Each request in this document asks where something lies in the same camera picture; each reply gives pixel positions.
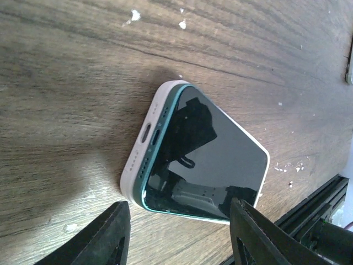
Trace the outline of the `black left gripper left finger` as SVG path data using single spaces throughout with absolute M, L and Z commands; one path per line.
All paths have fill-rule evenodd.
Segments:
M 126 264 L 129 243 L 129 204 L 115 202 L 37 264 Z

